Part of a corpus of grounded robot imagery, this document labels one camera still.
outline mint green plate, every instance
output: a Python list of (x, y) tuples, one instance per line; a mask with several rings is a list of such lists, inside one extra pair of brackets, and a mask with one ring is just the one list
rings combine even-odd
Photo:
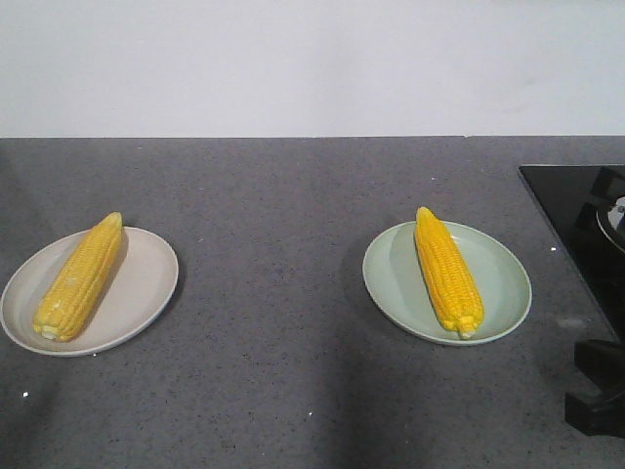
[(438, 322), (419, 267), (413, 237), (416, 222), (389, 228), (367, 248), (362, 274), (371, 298), (395, 324), (438, 344), (477, 345), (504, 337), (529, 312), (527, 272), (496, 239), (464, 225), (444, 223), (471, 269), (484, 304), (484, 322), (476, 334), (461, 339)]

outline induction cooktop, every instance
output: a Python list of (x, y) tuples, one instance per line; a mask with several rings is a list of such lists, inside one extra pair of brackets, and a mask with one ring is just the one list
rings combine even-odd
[(524, 165), (520, 170), (625, 343), (625, 165)]

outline corn cob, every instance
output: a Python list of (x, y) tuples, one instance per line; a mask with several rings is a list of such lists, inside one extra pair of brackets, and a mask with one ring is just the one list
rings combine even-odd
[(438, 321), (470, 338), (484, 319), (479, 291), (449, 230), (426, 207), (417, 210), (415, 241)]
[(113, 212), (85, 234), (39, 303), (35, 332), (67, 342), (82, 331), (117, 257), (122, 231), (121, 214)]

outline plate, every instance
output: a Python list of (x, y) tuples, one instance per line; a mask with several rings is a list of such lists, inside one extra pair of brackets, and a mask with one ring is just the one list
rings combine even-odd
[(515, 255), (487, 234), (444, 222), (458, 244), (484, 304), (484, 321), (471, 339), (460, 339), (437, 320), (419, 266), (414, 243), (416, 222), (379, 234), (362, 263), (373, 301), (394, 323), (438, 344), (467, 346), (499, 339), (523, 322), (531, 304), (531, 284)]
[(43, 248), (11, 277), (0, 298), (0, 320), (9, 337), (43, 355), (78, 357), (119, 345), (150, 325), (171, 298), (178, 281), (178, 259), (160, 236), (124, 228), (117, 271), (82, 333), (54, 342), (32, 330), (37, 305), (85, 232)]

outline beige plate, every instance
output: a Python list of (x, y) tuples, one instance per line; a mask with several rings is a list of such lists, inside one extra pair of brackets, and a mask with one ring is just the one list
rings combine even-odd
[(152, 323), (174, 292), (178, 260), (171, 246), (156, 234), (124, 228), (123, 260), (85, 330), (66, 343), (39, 336), (32, 330), (37, 304), (85, 233), (64, 237), (37, 252), (14, 273), (2, 293), (2, 327), (14, 342), (32, 352), (77, 357), (110, 349)]

